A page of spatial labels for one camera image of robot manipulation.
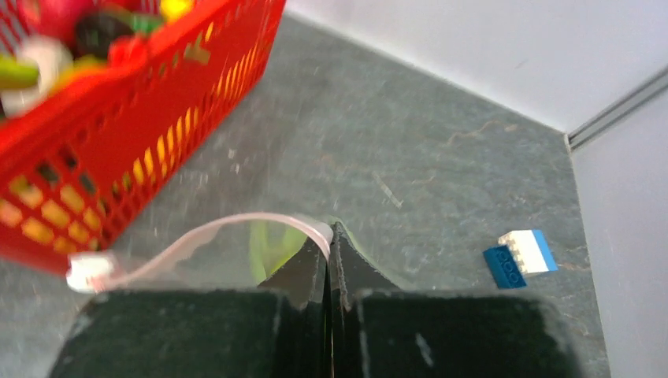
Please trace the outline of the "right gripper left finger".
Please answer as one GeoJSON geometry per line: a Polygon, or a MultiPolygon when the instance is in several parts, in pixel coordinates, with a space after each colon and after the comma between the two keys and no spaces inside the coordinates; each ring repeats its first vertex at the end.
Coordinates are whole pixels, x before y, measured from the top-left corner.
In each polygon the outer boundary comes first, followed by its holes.
{"type": "Polygon", "coordinates": [[[328,269],[305,241],[258,288],[120,290],[78,314],[52,377],[326,377],[328,269]]]}

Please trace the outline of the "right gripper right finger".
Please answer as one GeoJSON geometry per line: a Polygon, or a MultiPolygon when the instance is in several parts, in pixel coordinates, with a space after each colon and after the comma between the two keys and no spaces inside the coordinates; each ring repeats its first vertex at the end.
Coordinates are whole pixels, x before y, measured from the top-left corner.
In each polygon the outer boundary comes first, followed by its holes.
{"type": "Polygon", "coordinates": [[[556,306],[526,290],[405,291],[341,223],[329,258],[336,377],[577,377],[556,306]]]}

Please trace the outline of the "clear zip top bag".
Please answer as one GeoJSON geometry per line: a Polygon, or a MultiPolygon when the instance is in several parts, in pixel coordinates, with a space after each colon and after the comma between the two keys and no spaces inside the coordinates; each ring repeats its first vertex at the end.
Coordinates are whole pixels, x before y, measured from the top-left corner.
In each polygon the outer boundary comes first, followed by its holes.
{"type": "Polygon", "coordinates": [[[248,256],[249,225],[254,220],[277,221],[304,232],[308,239],[301,250],[279,268],[286,274],[289,291],[311,283],[319,263],[331,276],[352,291],[367,287],[390,287],[390,279],[379,271],[357,240],[336,217],[319,220],[302,214],[241,213],[186,232],[152,257],[134,257],[112,250],[82,252],[69,256],[65,274],[68,286],[79,293],[142,288],[208,289],[258,287],[248,256]]]}

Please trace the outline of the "green leafy vegetable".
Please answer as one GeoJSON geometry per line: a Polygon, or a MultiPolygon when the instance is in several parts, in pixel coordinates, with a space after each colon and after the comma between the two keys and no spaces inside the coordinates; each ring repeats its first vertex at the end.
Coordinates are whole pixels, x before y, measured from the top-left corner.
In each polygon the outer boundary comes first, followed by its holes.
{"type": "Polygon", "coordinates": [[[252,220],[248,235],[250,271],[257,284],[271,277],[308,239],[297,228],[272,220],[252,220]]]}

